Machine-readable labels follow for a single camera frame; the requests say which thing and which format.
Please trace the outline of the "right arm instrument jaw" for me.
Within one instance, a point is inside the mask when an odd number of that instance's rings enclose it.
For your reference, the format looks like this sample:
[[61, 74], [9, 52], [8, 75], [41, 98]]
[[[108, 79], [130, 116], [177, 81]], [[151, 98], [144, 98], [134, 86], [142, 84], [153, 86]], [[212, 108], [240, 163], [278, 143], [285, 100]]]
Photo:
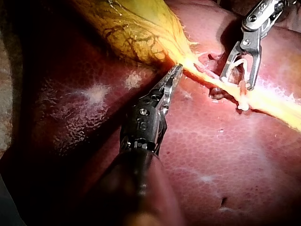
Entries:
[[245, 32], [245, 51], [253, 58], [247, 90], [254, 89], [261, 63], [261, 30]]
[[237, 60], [237, 58], [249, 53], [247, 50], [250, 47], [249, 34], [249, 32], [243, 32], [243, 39], [241, 41], [237, 41], [233, 49], [229, 53], [225, 66], [219, 77], [221, 81], [228, 81], [231, 71], [235, 67], [235, 61]]

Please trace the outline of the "left arm instrument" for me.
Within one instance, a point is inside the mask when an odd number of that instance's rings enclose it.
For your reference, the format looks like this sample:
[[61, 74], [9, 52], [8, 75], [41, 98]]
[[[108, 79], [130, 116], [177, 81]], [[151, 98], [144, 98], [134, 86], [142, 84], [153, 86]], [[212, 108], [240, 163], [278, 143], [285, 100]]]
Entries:
[[144, 149], [159, 153], [167, 129], [166, 115], [170, 94], [163, 89], [152, 89], [129, 108], [120, 130], [119, 151]]

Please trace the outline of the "right arm instrument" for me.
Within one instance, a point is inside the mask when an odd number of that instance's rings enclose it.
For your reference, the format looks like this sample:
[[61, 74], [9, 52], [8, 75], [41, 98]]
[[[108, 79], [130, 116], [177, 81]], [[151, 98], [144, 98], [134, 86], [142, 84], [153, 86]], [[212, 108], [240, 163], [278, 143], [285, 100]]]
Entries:
[[283, 11], [291, 5], [291, 0], [259, 1], [242, 21], [244, 40], [265, 38]]

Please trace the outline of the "left arm instrument jaw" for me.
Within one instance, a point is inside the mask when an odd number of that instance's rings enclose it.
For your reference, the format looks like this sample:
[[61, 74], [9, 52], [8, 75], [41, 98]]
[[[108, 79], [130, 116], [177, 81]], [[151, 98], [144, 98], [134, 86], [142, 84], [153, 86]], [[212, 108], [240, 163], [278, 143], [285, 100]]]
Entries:
[[182, 77], [182, 67], [172, 67], [165, 76], [163, 90], [164, 90], [164, 103], [170, 105], [172, 95]]
[[167, 74], [153, 87], [164, 94], [172, 94], [182, 76], [182, 65], [174, 65]]

